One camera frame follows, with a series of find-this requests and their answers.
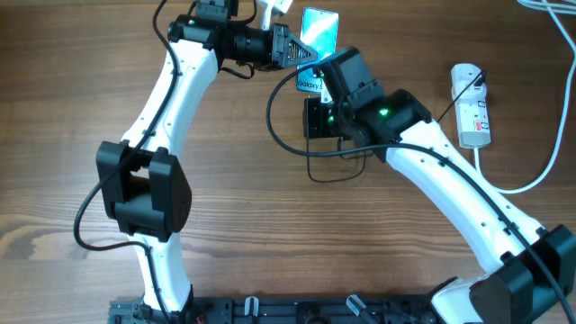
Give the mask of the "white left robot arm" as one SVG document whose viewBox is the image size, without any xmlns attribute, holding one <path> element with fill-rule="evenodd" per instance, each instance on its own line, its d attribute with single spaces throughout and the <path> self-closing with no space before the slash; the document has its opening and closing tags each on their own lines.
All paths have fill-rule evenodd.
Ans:
<svg viewBox="0 0 576 324">
<path fill-rule="evenodd" d="M 238 21 L 235 1 L 196 1 L 160 39 L 166 60 L 139 118 L 117 143 L 96 154 L 107 216 L 138 249 L 145 292 L 140 318 L 154 323 L 192 321 L 193 286 L 184 270 L 180 232 L 192 191 L 179 158 L 203 94 L 234 60 L 251 71 L 292 68 L 316 52 L 286 25 L 273 23 L 288 1 L 257 1 L 260 24 Z"/>
</svg>

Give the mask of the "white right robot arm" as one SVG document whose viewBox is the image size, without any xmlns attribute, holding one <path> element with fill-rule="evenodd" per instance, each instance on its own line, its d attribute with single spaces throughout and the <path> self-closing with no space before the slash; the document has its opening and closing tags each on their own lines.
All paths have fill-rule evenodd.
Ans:
<svg viewBox="0 0 576 324">
<path fill-rule="evenodd" d="M 554 305 L 570 309 L 575 237 L 546 229 L 491 188 L 410 92 L 385 93 L 360 51 L 343 49 L 313 64 L 328 92 L 311 126 L 345 137 L 406 176 L 448 218 L 482 274 L 454 278 L 430 295 L 445 323 L 530 323 Z"/>
</svg>

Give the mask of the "blue screen smartphone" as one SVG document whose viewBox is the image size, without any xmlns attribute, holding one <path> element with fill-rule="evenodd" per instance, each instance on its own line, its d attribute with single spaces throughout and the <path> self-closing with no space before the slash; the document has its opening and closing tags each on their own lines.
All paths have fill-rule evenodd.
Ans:
<svg viewBox="0 0 576 324">
<path fill-rule="evenodd" d="M 338 13 L 313 7 L 304 8 L 301 40 L 318 54 L 311 64 L 317 64 L 336 51 L 338 20 Z M 319 94 L 322 91 L 322 80 L 312 68 L 308 68 L 297 76 L 295 86 L 299 91 Z"/>
</svg>

